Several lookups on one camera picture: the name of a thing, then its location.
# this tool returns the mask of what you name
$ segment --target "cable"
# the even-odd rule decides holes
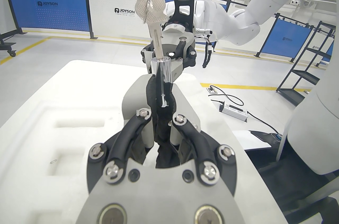
[[[225,104],[225,102],[218,101],[218,100],[211,100],[211,101],[213,101],[213,102],[219,102],[219,103]]]
[[[226,94],[221,88],[216,87],[215,85],[210,85],[209,87],[214,87],[216,89],[219,89],[222,92],[222,94],[211,94],[211,95],[208,95],[208,96],[221,96],[222,95],[222,96],[226,96],[228,100],[230,100],[232,103],[234,103],[234,104],[236,104],[238,106],[243,106],[244,105],[244,102],[241,99],[239,99],[238,97],[236,97],[234,95]],[[241,102],[241,104],[238,104],[238,103],[234,102],[233,100],[230,99],[230,97],[234,97],[234,98],[238,99]]]
[[[266,124],[267,126],[270,126],[277,134],[279,134],[279,132],[277,130],[275,130],[271,125],[269,125],[268,123],[266,123],[265,121],[261,120],[260,118],[257,118],[256,116],[254,116],[253,114],[251,114],[249,111],[247,111],[247,113],[249,115],[252,115],[255,119],[258,119],[259,121],[261,121],[262,123]]]
[[[223,94],[210,94],[210,95],[208,95],[208,96],[226,96],[226,97],[228,98],[228,100],[230,100],[232,103],[234,103],[234,104],[236,104],[236,105],[239,105],[239,106],[243,106],[243,105],[244,105],[244,102],[243,102],[241,99],[239,99],[239,98],[236,97],[236,96],[226,94],[221,88],[216,87],[215,85],[210,85],[209,87],[214,87],[214,88],[216,88],[216,89],[219,89]],[[239,101],[241,101],[242,104],[237,104],[236,102],[232,101],[232,100],[229,98],[229,96],[238,99]],[[225,102],[218,101],[218,100],[211,100],[211,101],[213,101],[213,102],[219,102],[219,103],[221,103],[221,104],[225,104]],[[269,125],[269,124],[266,123],[265,121],[261,120],[260,118],[257,118],[256,116],[254,116],[253,114],[251,114],[249,111],[247,111],[247,113],[248,113],[249,115],[253,116],[255,119],[258,119],[260,122],[262,122],[262,123],[266,124],[267,126],[271,127],[277,134],[279,134],[279,132],[278,132],[277,130],[275,130],[271,125]]]

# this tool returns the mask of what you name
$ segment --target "white machine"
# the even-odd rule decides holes
[[[124,97],[122,131],[90,150],[90,196],[77,223],[244,222],[233,198],[236,153],[201,130],[173,81],[195,65],[195,36],[212,31],[218,39],[245,44],[286,1],[251,0],[246,10],[229,16],[211,0],[174,0],[167,6],[164,0],[137,0],[136,13],[152,37],[141,52],[149,74]],[[251,132],[272,146],[247,154],[290,224],[318,212],[323,224],[338,223],[338,203],[328,197],[339,190],[338,47],[335,43],[324,77],[296,108],[282,138]],[[166,168],[158,176],[142,166],[154,141],[160,145],[157,168]]]

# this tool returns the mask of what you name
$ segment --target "table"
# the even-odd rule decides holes
[[[145,73],[146,69],[139,67],[79,60],[69,62],[0,128],[1,159],[10,152],[12,141],[18,131],[28,124],[27,120],[32,120],[31,114],[37,106],[41,105],[41,102],[53,102],[60,106],[110,107],[121,110],[121,102],[126,91],[139,76]],[[201,129],[219,143],[228,144],[234,149],[238,165],[235,200],[245,222],[286,224],[285,217],[270,191],[222,115],[207,97],[207,91],[190,74],[183,73],[175,83],[199,116]]]

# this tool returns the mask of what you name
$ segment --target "gray floor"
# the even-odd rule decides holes
[[[17,43],[13,49],[20,51],[46,37],[25,34],[17,35],[10,41]],[[68,62],[79,59],[145,67],[140,56],[141,49],[141,46],[136,45],[52,38],[11,58],[0,65],[0,126]],[[0,51],[0,61],[7,57],[6,51]],[[185,69],[185,73],[195,75],[201,83],[277,87],[292,66],[257,59],[214,55],[208,67],[202,69],[203,58],[204,55],[199,53],[196,67]],[[311,72],[318,77],[324,73],[322,70]],[[294,109],[291,103],[274,91],[243,89],[224,91],[242,98],[249,110],[254,110],[258,117],[275,126],[281,133]],[[225,119],[232,130],[271,132],[269,127],[253,118],[249,118],[246,124],[227,115]],[[319,215],[307,221],[309,224],[320,222]]]

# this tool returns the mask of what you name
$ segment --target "white foam tray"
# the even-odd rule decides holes
[[[0,160],[0,223],[75,223],[89,149],[122,126],[117,108],[38,106]]]

